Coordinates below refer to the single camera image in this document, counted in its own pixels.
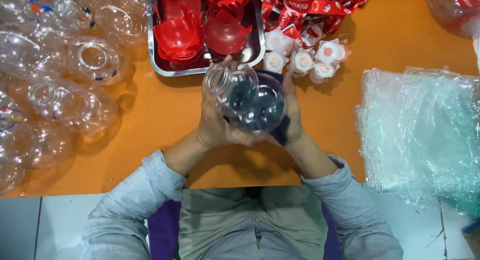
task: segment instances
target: white tile floor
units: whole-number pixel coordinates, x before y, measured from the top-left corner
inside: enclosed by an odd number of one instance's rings
[[[474,260],[461,233],[470,218],[449,210],[421,210],[392,194],[365,189],[402,244],[405,260]],[[101,197],[0,199],[0,259],[77,260],[87,215]]]

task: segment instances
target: khaki pants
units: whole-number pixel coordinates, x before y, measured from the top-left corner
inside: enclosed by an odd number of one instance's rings
[[[181,203],[182,260],[198,260],[213,241],[249,217],[277,229],[305,259],[323,259],[328,226],[320,201],[306,185],[264,187],[262,205],[243,188],[183,190]]]

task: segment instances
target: gray sleeve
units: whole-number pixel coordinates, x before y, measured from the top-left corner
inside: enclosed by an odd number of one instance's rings
[[[380,218],[375,205],[355,181],[348,164],[330,155],[339,170],[303,182],[323,202],[336,224],[345,260],[400,260],[403,249],[390,226]]]
[[[81,260],[149,260],[149,218],[167,200],[180,201],[185,177],[165,164],[161,151],[107,193],[88,216]]]

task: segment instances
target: metal tray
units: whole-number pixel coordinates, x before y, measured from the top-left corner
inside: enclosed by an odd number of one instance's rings
[[[251,33],[245,37],[245,46],[242,51],[233,56],[234,60],[239,63],[255,66],[258,64],[265,54],[265,35],[264,25],[260,17],[260,0],[250,0],[245,5],[245,14],[243,15],[242,25],[252,25]],[[210,65],[210,61],[219,62],[223,57],[212,53],[207,44],[203,45],[203,54],[198,60],[189,65],[178,65],[160,58],[157,50],[158,43],[153,35],[153,26],[159,23],[157,15],[154,14],[147,18],[148,28],[148,53],[150,55],[150,63],[153,69],[165,77],[178,77],[192,74],[205,73]]]

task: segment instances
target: orange tabletop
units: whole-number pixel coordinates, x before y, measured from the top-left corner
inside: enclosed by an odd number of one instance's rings
[[[402,72],[406,66],[442,68],[478,75],[471,39],[443,30],[425,0],[371,0],[347,17],[331,39],[348,39],[353,55],[329,82],[313,86],[294,80],[307,133],[327,153],[344,158],[365,181],[353,108],[362,100],[365,69]],[[108,88],[117,97],[121,119],[105,134],[79,136],[77,155],[50,170],[29,171],[7,197],[103,193],[141,165],[157,149],[168,150],[192,132],[200,118],[203,75],[156,76],[147,47],[130,49],[130,77]],[[226,146],[210,152],[189,174],[187,187],[300,184],[298,167],[281,148],[261,143],[252,149]]]

